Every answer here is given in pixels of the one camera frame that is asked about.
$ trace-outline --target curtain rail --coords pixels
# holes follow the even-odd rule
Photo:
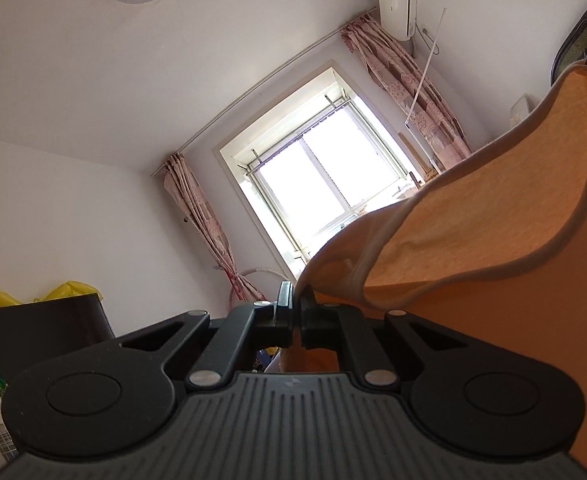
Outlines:
[[[362,16],[363,14],[366,14],[367,12],[373,12],[375,9],[377,9],[378,7],[372,7],[369,10],[365,10],[365,12],[361,12],[358,17],[354,18],[353,20],[350,20],[349,22],[345,23],[344,25],[341,25],[340,27],[336,28],[336,30],[328,33],[326,36],[324,36],[323,38],[320,38],[318,41],[316,41],[313,44],[310,44],[307,48],[305,48],[304,50],[302,50],[301,52],[299,52],[298,54],[296,54],[295,56],[293,56],[291,59],[289,59],[287,62],[283,63],[282,65],[280,65],[278,68],[276,68],[272,73],[270,73],[269,75],[267,75],[265,78],[261,79],[260,81],[258,81],[256,84],[254,84],[249,90],[247,90],[246,92],[244,92],[240,97],[238,97],[234,102],[232,102],[230,105],[228,105],[226,108],[224,108],[224,110],[222,110],[218,115],[216,115],[214,118],[212,118],[211,121],[209,121],[208,123],[205,124],[205,126],[203,128],[201,128],[200,130],[198,130],[198,132],[191,137],[189,140],[187,140],[187,142],[185,142],[182,146],[180,146],[175,153],[180,153],[182,152],[187,146],[189,146],[189,144],[191,144],[195,139],[197,139],[198,137],[200,137],[203,133],[205,133],[206,130],[208,130],[211,126],[213,126],[213,124],[218,121],[218,119],[220,119],[223,115],[225,115],[228,111],[231,110],[231,108],[233,108],[235,105],[237,105],[238,103],[240,103],[245,97],[247,97],[249,94],[251,94],[253,91],[255,91],[256,89],[258,89],[260,86],[262,86],[264,83],[266,83],[267,81],[269,81],[269,79],[271,79],[273,76],[275,76],[276,74],[278,74],[279,72],[281,72],[282,70],[284,70],[285,68],[287,68],[291,63],[293,63],[295,60],[301,58],[302,56],[304,56],[305,54],[307,54],[310,50],[314,49],[315,47],[317,47],[318,45],[320,45],[321,43],[324,43],[326,40],[328,40],[329,38],[332,38],[333,36],[335,36],[338,32],[340,32],[343,28],[345,28],[347,25],[350,25],[350,23],[355,22],[355,20],[357,20],[360,16]],[[158,168],[156,168],[156,170],[151,173],[151,176],[156,176],[158,173],[160,173],[160,171],[162,170],[162,168],[164,167],[164,163],[161,164],[160,166],[158,166]]]
[[[254,173],[256,173],[257,170],[259,170],[260,168],[262,168],[267,162],[269,162],[272,158],[274,158],[277,155],[280,155],[280,153],[282,153],[284,150],[286,150],[287,148],[289,148],[289,146],[291,146],[294,142],[298,142],[298,140],[302,139],[302,136],[308,132],[310,132],[313,128],[315,128],[316,126],[318,126],[318,124],[320,124],[321,122],[327,120],[328,118],[330,118],[333,114],[335,114],[337,111],[342,110],[342,108],[346,107],[348,104],[351,103],[350,99],[347,99],[346,101],[342,102],[339,105],[336,105],[333,101],[329,100],[329,102],[331,103],[331,105],[333,106],[333,108],[331,109],[331,111],[327,114],[324,114],[320,119],[318,119],[317,121],[313,121],[313,123],[311,123],[311,125],[307,126],[306,128],[304,128],[300,133],[295,134],[295,136],[291,137],[291,139],[289,139],[285,145],[283,145],[282,147],[278,148],[277,150],[275,150],[275,152],[273,152],[271,155],[267,156],[267,158],[265,158],[264,160],[260,160],[258,159],[258,165],[253,168],[252,170],[249,170],[246,172],[247,175],[253,175]]]

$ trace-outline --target curtain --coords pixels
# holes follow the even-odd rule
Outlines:
[[[238,272],[227,236],[218,222],[211,204],[198,184],[184,157],[171,155],[163,168],[164,188],[195,226],[216,262],[227,274],[238,300],[264,300],[262,292]]]
[[[343,28],[342,38],[349,50],[365,63],[371,78],[409,113],[422,69],[400,42],[385,32],[368,12]],[[446,170],[471,155],[460,124],[429,78],[425,78],[420,90],[411,123]]]

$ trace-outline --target ceiling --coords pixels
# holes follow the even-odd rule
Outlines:
[[[0,0],[0,140],[151,172],[376,0]]]

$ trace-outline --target white wall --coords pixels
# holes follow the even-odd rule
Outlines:
[[[122,335],[189,308],[223,315],[213,265],[159,180],[0,142],[0,289],[19,301],[89,283]]]
[[[553,61],[587,0],[418,0],[417,23],[432,37],[443,7],[432,65],[496,137],[523,94],[537,104],[548,92]],[[427,50],[418,35],[416,42]]]
[[[318,75],[322,68],[327,68],[327,63],[331,63],[340,76],[347,79],[353,90],[363,98],[382,123],[390,128],[389,133],[394,135],[400,132],[401,135],[408,135],[404,128],[406,115],[390,95],[372,81],[363,63],[349,52],[339,36],[305,54],[246,97],[184,151],[187,162],[198,177],[227,233],[240,269],[271,267],[284,272],[247,212],[239,196],[239,190],[236,190],[237,185],[231,183],[216,158],[216,148],[219,150],[222,142],[239,134],[291,91],[297,89],[301,80]],[[477,149],[488,142],[491,137],[485,132],[474,110],[437,72],[430,73],[430,76],[457,114],[472,147]],[[255,275],[252,279],[269,297],[275,293],[279,282],[278,278],[267,274]]]

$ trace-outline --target electrical cord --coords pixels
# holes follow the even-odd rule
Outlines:
[[[268,269],[266,267],[256,267],[256,269],[249,269],[249,270],[245,270],[244,272],[241,272],[241,275],[244,277],[247,277],[250,274],[253,274],[254,272],[269,272],[270,274],[275,274],[276,276],[282,278],[283,280],[285,280],[285,282],[289,282],[289,278],[287,278],[283,273],[278,272],[277,270],[273,270],[273,269]],[[231,308],[231,304],[232,304],[232,300],[233,300],[233,288],[231,288],[231,290],[228,292],[228,307]]]
[[[409,53],[409,55],[416,59],[416,35],[414,34],[413,36],[411,36],[410,40],[411,42],[411,52]]]
[[[427,29],[426,28],[423,28],[422,30],[420,30],[420,27],[417,27],[417,31],[418,31],[418,34],[420,34],[420,38],[422,38],[422,41],[425,42],[425,45],[427,46],[427,48],[429,50],[431,50],[431,45],[429,45],[427,43],[427,40],[424,37],[424,34],[427,35],[427,38],[429,38],[431,40],[431,43],[433,44],[433,40],[431,39],[431,36],[429,36],[429,33],[427,32]],[[440,54],[440,47],[436,45],[435,46],[435,50],[433,51],[433,55],[434,56],[437,56],[438,54]]]

